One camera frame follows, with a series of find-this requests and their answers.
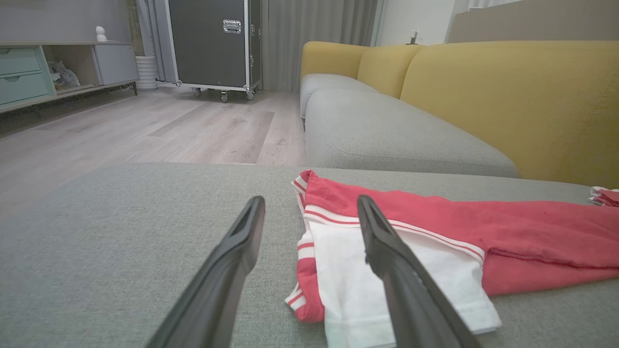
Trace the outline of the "grey curtain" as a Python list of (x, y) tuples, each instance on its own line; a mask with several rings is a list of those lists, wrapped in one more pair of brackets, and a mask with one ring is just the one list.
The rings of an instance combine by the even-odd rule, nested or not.
[[(155, 57), (157, 80), (173, 81), (164, 0), (137, 0), (145, 57)], [(263, 0), (262, 80), (269, 92), (298, 92), (303, 45), (321, 41), (372, 46), (383, 0)]]

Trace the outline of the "long grey TV cabinet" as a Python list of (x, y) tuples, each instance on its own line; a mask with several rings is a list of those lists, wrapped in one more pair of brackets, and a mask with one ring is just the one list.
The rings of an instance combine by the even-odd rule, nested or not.
[[(94, 55), (95, 45), (122, 44), (117, 42), (0, 42), (0, 47), (33, 47), (37, 49), (38, 60), (41, 70), (37, 72), (13, 73), (0, 77), (26, 75), (29, 73), (42, 73), (48, 86), (48, 95), (16, 101), (0, 105), (0, 113), (13, 112), (14, 110), (39, 105), (46, 102), (61, 101), (69, 97), (75, 97), (90, 92), (99, 92), (116, 87), (129, 87), (137, 92), (136, 82), (120, 82), (112, 85), (102, 85), (99, 68)], [(63, 61), (66, 68), (71, 69), (79, 77), (81, 86), (63, 90), (56, 90), (49, 73), (47, 61)]]

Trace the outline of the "narrow yellow sofa backrest cushion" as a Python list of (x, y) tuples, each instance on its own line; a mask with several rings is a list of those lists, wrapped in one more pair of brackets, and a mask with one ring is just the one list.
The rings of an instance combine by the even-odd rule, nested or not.
[(357, 80), (398, 99), (412, 59), (424, 48), (416, 44), (370, 48), (362, 55)]

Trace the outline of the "wide grey sofa seat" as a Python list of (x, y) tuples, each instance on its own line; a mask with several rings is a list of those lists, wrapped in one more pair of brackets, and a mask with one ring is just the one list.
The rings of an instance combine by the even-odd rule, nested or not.
[[(143, 348), (249, 198), (265, 197), (259, 258), (231, 347), (325, 348), (322, 324), (283, 302), (303, 222), (291, 182), (305, 168), (135, 163), (74, 180), (0, 221), (0, 348)], [(553, 181), (318, 168), (378, 191), (452, 201), (588, 203)], [(619, 279), (494, 297), (487, 348), (619, 348)]]

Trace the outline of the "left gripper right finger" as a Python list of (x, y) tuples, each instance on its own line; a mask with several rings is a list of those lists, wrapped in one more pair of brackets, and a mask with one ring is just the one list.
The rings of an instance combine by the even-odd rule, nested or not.
[(384, 284), (398, 348), (481, 348), (440, 287), (374, 200), (357, 200), (365, 262)]

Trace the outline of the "large yellow sofa backrest cushion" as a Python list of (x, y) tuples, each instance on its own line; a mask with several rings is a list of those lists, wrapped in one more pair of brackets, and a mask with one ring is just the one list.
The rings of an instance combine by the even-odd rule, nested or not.
[(400, 98), (499, 150), (521, 178), (619, 188), (619, 41), (427, 46)]

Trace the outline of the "crumpled bag inside cabinet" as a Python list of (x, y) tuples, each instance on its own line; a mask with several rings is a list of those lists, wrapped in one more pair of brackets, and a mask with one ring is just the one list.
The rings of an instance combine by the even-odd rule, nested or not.
[(81, 86), (79, 77), (66, 68), (63, 61), (47, 61), (49, 73), (56, 90)]

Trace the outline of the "black flight case on wheels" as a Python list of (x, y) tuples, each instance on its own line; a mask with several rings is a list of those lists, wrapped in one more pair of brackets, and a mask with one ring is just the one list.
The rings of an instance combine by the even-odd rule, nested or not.
[(174, 83), (254, 99), (262, 80), (263, 0), (164, 0)]

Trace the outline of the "mint green drawer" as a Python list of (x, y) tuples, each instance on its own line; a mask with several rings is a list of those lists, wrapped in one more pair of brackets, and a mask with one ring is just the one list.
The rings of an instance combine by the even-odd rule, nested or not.
[(0, 47), (0, 76), (41, 70), (37, 49), (33, 47)]
[(42, 73), (0, 77), (0, 105), (48, 95)]

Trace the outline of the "white cabinet door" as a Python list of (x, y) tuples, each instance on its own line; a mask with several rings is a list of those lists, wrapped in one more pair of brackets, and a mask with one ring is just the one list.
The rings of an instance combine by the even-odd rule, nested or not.
[(139, 79), (135, 53), (131, 45), (95, 45), (94, 55), (102, 85)]

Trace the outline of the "green potted tree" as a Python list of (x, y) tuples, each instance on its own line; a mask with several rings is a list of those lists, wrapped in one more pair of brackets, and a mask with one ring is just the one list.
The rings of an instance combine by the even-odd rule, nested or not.
[(137, 57), (143, 57), (145, 55), (145, 51), (142, 41), (139, 6), (137, 0), (126, 0), (126, 6), (130, 23), (130, 35), (133, 51)]

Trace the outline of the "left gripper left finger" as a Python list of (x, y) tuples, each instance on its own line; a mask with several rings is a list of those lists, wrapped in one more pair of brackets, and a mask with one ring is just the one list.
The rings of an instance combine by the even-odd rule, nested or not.
[(208, 255), (147, 348), (229, 348), (245, 280), (259, 255), (265, 199), (254, 196)]

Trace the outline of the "grey sofa seat cushion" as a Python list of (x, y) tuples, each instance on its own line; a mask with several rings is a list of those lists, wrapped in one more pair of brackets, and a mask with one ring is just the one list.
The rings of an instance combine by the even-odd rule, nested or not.
[(300, 83), (300, 115), (305, 121), (306, 110), (311, 96), (319, 90), (346, 89), (360, 92), (378, 93), (375, 88), (354, 78), (333, 73), (310, 73)]
[(519, 176), (515, 164), (484, 141), (380, 93), (315, 92), (305, 132), (310, 167)]

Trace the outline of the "red jersey with white sleeves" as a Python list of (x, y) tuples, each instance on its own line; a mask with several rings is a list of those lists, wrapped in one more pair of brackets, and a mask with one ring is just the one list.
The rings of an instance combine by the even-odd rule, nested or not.
[(436, 192), (384, 191), (303, 171), (305, 225), (285, 299), (332, 348), (393, 347), (383, 283), (365, 263), (357, 212), (372, 197), (483, 348), (619, 348), (619, 207), (613, 191), (438, 175)]

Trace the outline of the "red shorts with white stripes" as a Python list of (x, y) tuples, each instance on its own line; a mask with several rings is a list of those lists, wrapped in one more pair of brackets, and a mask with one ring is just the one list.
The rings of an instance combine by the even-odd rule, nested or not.
[(591, 187), (588, 201), (598, 206), (619, 207), (619, 189)]

